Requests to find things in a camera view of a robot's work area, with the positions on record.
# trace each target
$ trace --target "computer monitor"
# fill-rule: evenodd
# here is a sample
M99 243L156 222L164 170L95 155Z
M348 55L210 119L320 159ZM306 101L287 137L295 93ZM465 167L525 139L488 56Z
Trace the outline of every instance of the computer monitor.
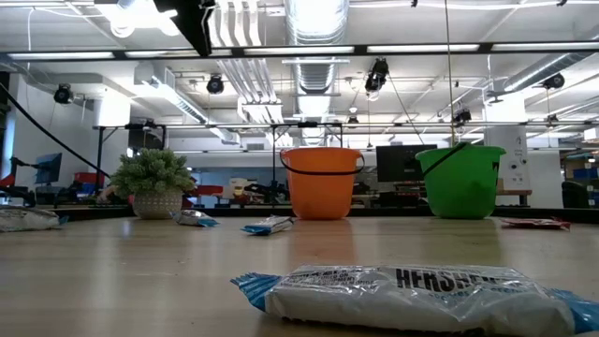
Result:
M56 183L60 176L60 164L63 154L47 154L36 159L40 165L36 173L36 183Z
M416 154L436 149L437 145L391 145L376 147L376 170L379 183L423 181Z

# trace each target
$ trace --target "bucket handle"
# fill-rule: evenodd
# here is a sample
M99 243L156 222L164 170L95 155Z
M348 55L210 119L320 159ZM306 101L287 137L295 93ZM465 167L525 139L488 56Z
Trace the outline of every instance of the bucket handle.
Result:
M281 151L279 153L279 158L281 159L281 164L283 164L283 166L286 169L292 171L293 173L298 173L298 174L303 174L303 175L316 175L316 176L340 176L340 175L358 174L366 167L366 160L364 159L364 154L359 154L359 157L360 157L360 159L362 159L362 167L358 168L356 170L353 170L351 172L311 172L311 171L304 171L304 170L291 168L283 160L283 151Z
M450 152L448 152L446 155L442 156L441 159L437 160L434 164L430 165L429 168L427 168L422 175L424 177L427 176L427 174L431 173L431 171L433 169L435 169L436 167L438 167L439 165L441 165L441 163L443 163L444 161L446 161L447 159L449 159L450 156L456 154L457 152L463 150L466 145L468 145L469 143L467 142L461 142L458 145L456 145L456 147L454 147L453 149L451 149Z

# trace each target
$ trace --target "desk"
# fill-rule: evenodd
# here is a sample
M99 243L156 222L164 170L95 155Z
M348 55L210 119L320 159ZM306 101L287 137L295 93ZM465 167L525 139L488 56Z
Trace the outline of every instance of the desk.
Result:
M528 206L528 196L533 194L533 190L497 190L497 196L519 196L520 206Z
M228 281L301 264L510 266L599 300L598 226L566 232L501 229L491 220L350 218L298 221L260 238L240 231L256 218L219 220L196 228L121 218L0 234L2 335L401 336L268 317Z

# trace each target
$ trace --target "red wrapper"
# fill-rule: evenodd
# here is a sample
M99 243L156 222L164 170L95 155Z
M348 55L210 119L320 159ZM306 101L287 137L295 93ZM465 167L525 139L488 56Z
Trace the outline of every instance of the red wrapper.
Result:
M569 222L560 219L500 219L505 227L532 228L532 229L567 229L570 230Z

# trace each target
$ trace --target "candy bar wrapper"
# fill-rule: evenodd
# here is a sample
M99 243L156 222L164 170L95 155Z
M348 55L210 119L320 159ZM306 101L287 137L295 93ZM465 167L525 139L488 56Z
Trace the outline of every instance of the candy bar wrapper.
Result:
M171 212L170 216L179 225L196 227L214 227L218 222L200 211L185 210Z
M255 235L270 235L278 231L290 228L293 220L290 216L271 216L260 222L243 227L241 230Z
M68 221L53 212L21 206L0 206L0 233L27 230L58 229Z
M571 224L559 219L500 219L506 227L532 228L532 229L566 229L570 230Z
M599 303L508 268L304 266L231 282L259 310L302 321L468 336L599 330Z

